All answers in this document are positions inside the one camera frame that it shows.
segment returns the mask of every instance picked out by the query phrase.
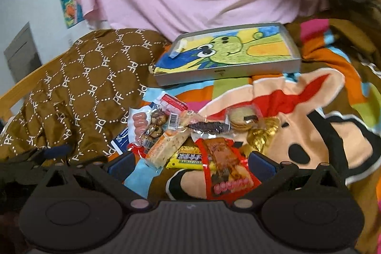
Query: plastic wrapper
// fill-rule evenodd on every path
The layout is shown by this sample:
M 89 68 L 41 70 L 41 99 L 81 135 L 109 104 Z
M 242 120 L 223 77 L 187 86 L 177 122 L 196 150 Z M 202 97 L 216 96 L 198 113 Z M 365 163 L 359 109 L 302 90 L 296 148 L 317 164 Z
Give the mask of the plastic wrapper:
M 261 183 L 233 144 L 234 141 L 221 137 L 196 141 L 202 155 L 207 199 L 232 203 Z
M 247 144 L 240 148 L 240 152 L 249 157 L 253 151 L 266 155 L 266 147 L 278 132 L 281 123 L 278 118 L 264 118 L 264 127 L 252 128 L 247 133 Z
M 145 158 L 166 131 L 167 135 L 171 130 L 172 135 L 177 132 L 179 115 L 184 111 L 187 111 L 186 104 L 164 91 L 149 106 L 130 109 L 128 136 L 133 142 L 128 150 Z
M 215 165 L 211 158 L 209 158 L 209 162 L 210 167 L 214 169 Z M 166 168 L 203 170 L 200 149 L 198 147 L 181 146 L 170 158 Z
M 264 127 L 262 113 L 255 104 L 227 109 L 226 119 L 236 132 L 246 132 L 252 128 Z
M 191 129 L 191 137 L 193 141 L 197 141 L 200 138 L 234 138 L 234 131 L 229 123 L 209 121 L 200 115 L 197 115 L 197 117 L 193 119 L 192 123 L 189 124 L 188 127 Z
M 153 164 L 156 168 L 164 167 L 169 158 L 183 145 L 185 140 L 190 136 L 190 129 L 187 127 L 190 122 L 197 117 L 197 113 L 193 111 L 182 111 L 176 116 L 176 122 L 171 124 L 169 121 L 168 129 L 150 148 L 145 159 Z

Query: drawing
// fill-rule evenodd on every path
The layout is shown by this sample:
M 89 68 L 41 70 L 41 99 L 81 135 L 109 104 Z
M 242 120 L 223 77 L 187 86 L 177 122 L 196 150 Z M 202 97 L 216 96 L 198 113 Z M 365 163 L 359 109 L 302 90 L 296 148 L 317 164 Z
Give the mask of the drawing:
M 179 72 L 291 59 L 279 27 L 264 26 L 198 35 L 180 40 L 178 55 L 164 53 L 155 72 Z

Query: gold wrapper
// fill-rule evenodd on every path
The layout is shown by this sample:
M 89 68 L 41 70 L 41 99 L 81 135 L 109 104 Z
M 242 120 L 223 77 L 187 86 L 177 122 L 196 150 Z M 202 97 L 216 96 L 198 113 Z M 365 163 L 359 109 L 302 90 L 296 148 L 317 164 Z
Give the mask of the gold wrapper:
M 263 121 L 265 123 L 265 128 L 253 128 L 247 133 L 246 139 L 251 150 L 249 150 L 249 147 L 245 147 L 242 150 L 246 157 L 252 151 L 258 151 L 264 154 L 265 147 L 270 144 L 271 139 L 278 131 L 280 126 L 278 118 L 264 118 Z

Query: sausage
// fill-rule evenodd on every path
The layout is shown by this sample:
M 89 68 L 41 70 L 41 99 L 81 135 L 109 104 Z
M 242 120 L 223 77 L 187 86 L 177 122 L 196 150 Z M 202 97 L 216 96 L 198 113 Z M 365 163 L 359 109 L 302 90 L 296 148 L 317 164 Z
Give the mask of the sausage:
M 135 113 L 135 114 L 132 116 L 132 119 L 133 119 L 134 121 L 135 121 L 135 120 L 140 120 L 140 119 L 146 120 L 146 119 L 147 119 L 147 115 L 145 114 L 145 112 Z
M 144 119 L 134 120 L 134 126 L 135 127 L 147 127 L 148 121 L 144 120 Z
M 135 135 L 140 137 L 145 132 L 145 127 L 137 127 L 135 128 Z

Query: white label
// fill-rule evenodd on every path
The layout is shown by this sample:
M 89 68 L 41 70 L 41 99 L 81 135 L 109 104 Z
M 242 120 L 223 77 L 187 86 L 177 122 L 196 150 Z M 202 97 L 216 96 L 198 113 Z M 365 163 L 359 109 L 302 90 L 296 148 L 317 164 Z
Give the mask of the white label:
M 169 116 L 168 129 L 177 130 L 179 125 L 179 115 L 176 113 L 172 113 Z
M 150 150 L 150 149 L 154 146 L 154 144 L 155 144 L 155 143 L 153 143 L 151 140 L 146 139 L 146 140 L 144 140 L 144 142 L 143 142 L 143 147 L 144 147 L 145 149 Z

